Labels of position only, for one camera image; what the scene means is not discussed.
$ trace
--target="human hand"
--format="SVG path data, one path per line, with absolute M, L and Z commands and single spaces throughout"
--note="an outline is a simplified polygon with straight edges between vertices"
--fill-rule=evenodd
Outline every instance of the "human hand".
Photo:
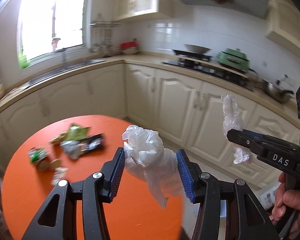
M 300 191 L 299 190 L 285 190 L 286 174 L 283 172 L 279 176 L 280 186 L 275 192 L 275 205 L 272 210 L 272 215 L 276 221 L 279 221 L 286 212 L 286 207 L 300 211 Z M 300 212 L 298 218 L 295 220 L 290 229 L 289 238 L 294 239 L 300 233 Z

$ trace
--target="kitchen cabinet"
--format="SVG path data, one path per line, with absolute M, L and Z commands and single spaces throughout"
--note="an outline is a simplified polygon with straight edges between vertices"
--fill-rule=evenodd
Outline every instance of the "kitchen cabinet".
M 297 129 L 296 132 L 294 133 L 291 142 L 296 144 L 296 145 L 300 145 L 300 130 Z
M 221 96 L 229 94 L 235 97 L 243 123 L 247 125 L 256 103 L 224 88 L 205 83 L 200 91 L 199 106 L 187 142 L 187 149 L 220 167 L 225 166 L 228 156 L 233 160 L 232 144 L 222 131 L 224 116 Z
M 148 129 L 154 129 L 156 71 L 151 67 L 126 65 L 128 116 Z
M 17 150 L 16 145 L 8 136 L 0 119 L 0 165 L 7 167 L 13 153 Z
M 246 129 L 290 141 L 297 128 L 271 110 L 258 105 Z
M 173 0 L 115 0 L 115 21 L 167 19 L 173 15 Z
M 157 70 L 154 127 L 183 147 L 194 112 L 198 108 L 202 81 L 185 75 Z
M 300 12 L 286 0 L 270 0 L 267 38 L 300 57 Z
M 126 117 L 123 64 L 91 70 L 85 75 L 88 80 L 90 114 Z
M 90 114 L 88 86 L 84 73 L 50 84 L 40 92 L 52 123 Z
M 13 103 L 0 113 L 7 135 L 20 147 L 30 136 L 51 123 L 39 91 Z
M 245 128 L 286 141 L 291 141 L 297 130 L 291 123 L 260 105 L 258 105 L 255 114 L 251 117 L 249 124 Z M 239 164 L 233 164 L 234 158 L 231 155 L 228 156 L 225 164 L 221 167 L 258 187 L 266 186 L 278 175 L 277 169 L 259 161 L 255 154 L 252 154 L 252 163 Z

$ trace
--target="kitchen sink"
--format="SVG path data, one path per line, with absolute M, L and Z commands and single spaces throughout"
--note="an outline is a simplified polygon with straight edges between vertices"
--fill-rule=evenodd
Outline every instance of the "kitchen sink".
M 53 76 L 56 76 L 56 75 L 59 75 L 61 73 L 64 73 L 64 72 L 67 72 L 69 70 L 73 70 L 73 69 L 76 69 L 76 68 L 79 68 L 79 67 L 85 67 L 85 66 L 88 66 L 88 65 L 92 65 L 92 64 L 95 64 L 95 63 L 100 63 L 100 62 L 105 62 L 106 60 L 105 59 L 88 59 L 88 60 L 84 60 L 82 62 L 78 62 L 78 63 L 73 63 L 73 64 L 70 64 L 70 65 L 65 65 L 63 67 L 60 67 L 60 68 L 57 68 L 57 69 L 54 69 L 54 70 L 51 70 L 45 74 L 42 74 L 40 76 L 37 76 L 33 79 L 31 79 L 29 81 L 29 85 L 28 87 L 31 87 L 45 79 L 48 79 L 50 77 L 53 77 Z

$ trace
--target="metal screw cap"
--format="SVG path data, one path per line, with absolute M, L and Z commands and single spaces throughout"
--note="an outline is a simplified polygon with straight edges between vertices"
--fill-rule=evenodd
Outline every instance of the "metal screw cap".
M 203 179 L 208 179 L 208 178 L 210 178 L 210 174 L 209 173 L 206 173 L 206 172 L 203 172 L 203 173 L 201 173 L 201 178 L 203 178 Z
M 244 182 L 243 179 L 237 179 L 237 184 L 240 185 L 240 186 L 243 186 L 246 183 Z
M 60 180 L 60 181 L 58 182 L 58 185 L 59 185 L 60 187 L 64 187 L 64 186 L 67 185 L 67 184 L 68 184 L 68 181 L 66 181 L 65 179 Z
M 94 177 L 95 179 L 99 179 L 102 177 L 102 173 L 101 172 L 95 172 L 93 173 L 92 177 Z

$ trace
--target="electrical outlet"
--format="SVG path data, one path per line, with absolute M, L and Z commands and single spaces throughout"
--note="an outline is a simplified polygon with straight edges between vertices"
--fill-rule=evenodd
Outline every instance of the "electrical outlet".
M 296 86 L 296 81 L 292 78 L 290 78 L 289 76 L 285 75 L 285 81 L 292 87 L 295 87 Z

